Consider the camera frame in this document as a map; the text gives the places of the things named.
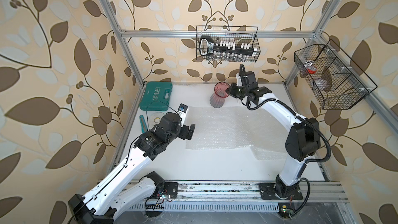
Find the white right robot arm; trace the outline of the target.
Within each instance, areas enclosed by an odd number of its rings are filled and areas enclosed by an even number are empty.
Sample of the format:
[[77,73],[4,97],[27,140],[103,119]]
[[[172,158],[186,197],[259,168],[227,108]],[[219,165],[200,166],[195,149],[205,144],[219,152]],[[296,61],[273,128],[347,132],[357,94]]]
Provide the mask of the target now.
[[237,82],[231,84],[227,93],[241,100],[250,111],[260,108],[266,110],[288,131],[285,142],[288,156],[272,191],[280,199],[286,199],[297,191],[309,163],[324,163],[330,159],[331,145],[319,130],[319,122],[315,118],[306,118],[296,113],[269,88],[259,87],[254,72],[246,72],[242,67],[236,74],[236,79]]

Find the bubble red vase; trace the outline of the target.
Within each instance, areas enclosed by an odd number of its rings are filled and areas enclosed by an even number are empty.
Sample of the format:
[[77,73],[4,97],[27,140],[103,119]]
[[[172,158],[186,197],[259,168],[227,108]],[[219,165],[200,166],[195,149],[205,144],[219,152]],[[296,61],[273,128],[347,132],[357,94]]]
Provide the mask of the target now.
[[225,82],[219,82],[214,87],[214,93],[209,99],[209,103],[214,108],[223,107],[225,100],[229,97],[227,93],[227,89],[229,89],[230,85]]

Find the bubble wrap sheet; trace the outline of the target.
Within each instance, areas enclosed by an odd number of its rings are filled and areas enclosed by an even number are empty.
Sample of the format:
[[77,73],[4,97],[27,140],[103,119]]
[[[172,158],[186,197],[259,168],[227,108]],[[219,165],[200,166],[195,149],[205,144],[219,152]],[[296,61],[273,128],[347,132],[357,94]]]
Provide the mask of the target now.
[[195,124],[188,149],[255,148],[285,153],[287,130],[270,113],[235,107],[191,107],[186,123]]
[[280,147],[259,147],[251,145],[249,148],[254,157],[259,161],[285,160],[287,157],[285,149]]

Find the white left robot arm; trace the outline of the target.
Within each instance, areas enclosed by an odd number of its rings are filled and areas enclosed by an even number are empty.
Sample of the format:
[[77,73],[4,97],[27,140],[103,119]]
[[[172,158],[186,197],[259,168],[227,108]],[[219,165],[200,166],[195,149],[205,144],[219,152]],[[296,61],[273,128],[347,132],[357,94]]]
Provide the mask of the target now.
[[68,201],[71,220],[78,224],[112,224],[132,205],[164,193],[165,180],[156,172],[145,175],[129,189],[126,185],[175,139],[192,139],[195,125],[184,125],[188,107],[166,113],[158,124],[142,133],[130,146],[127,156],[93,189],[75,194]]

